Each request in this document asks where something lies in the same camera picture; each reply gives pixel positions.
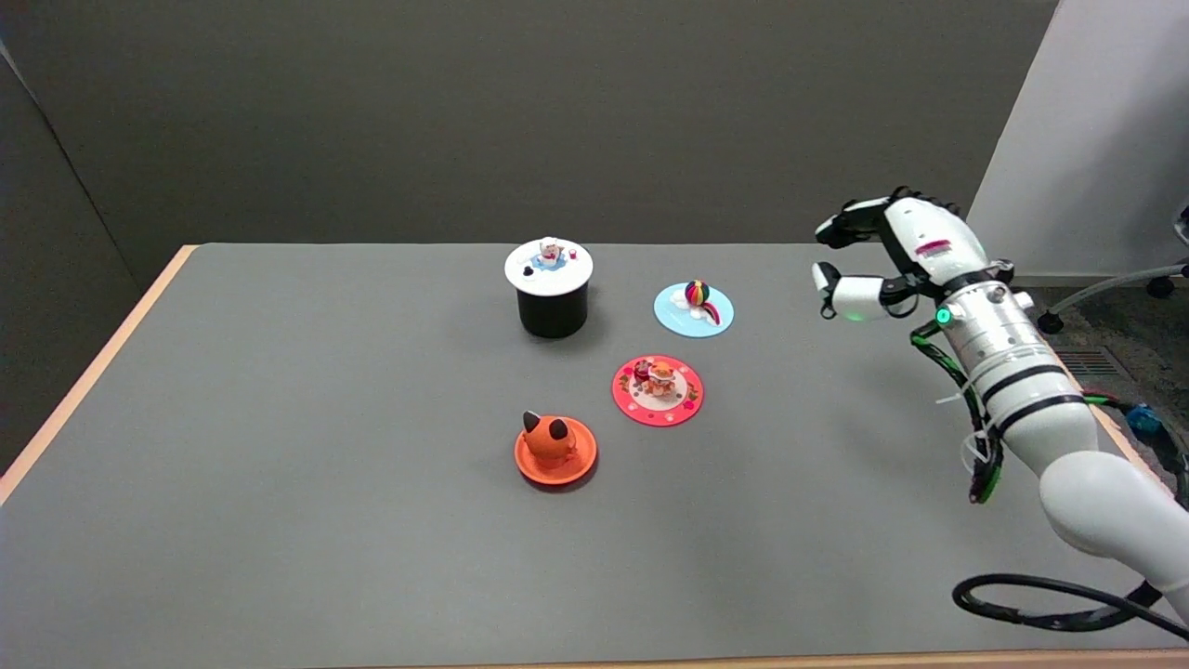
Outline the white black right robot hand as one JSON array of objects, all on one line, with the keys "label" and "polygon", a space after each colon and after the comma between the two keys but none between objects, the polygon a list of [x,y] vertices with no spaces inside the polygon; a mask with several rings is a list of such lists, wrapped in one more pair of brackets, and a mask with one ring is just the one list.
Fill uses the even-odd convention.
[{"label": "white black right robot hand", "polygon": [[1013,280],[1012,264],[984,253],[960,207],[910,187],[866,202],[851,200],[818,226],[814,238],[831,250],[879,242],[895,269],[883,278],[844,274],[829,261],[816,261],[812,278],[825,321],[902,321],[921,299],[943,309],[948,299],[977,285],[1004,297]]}]

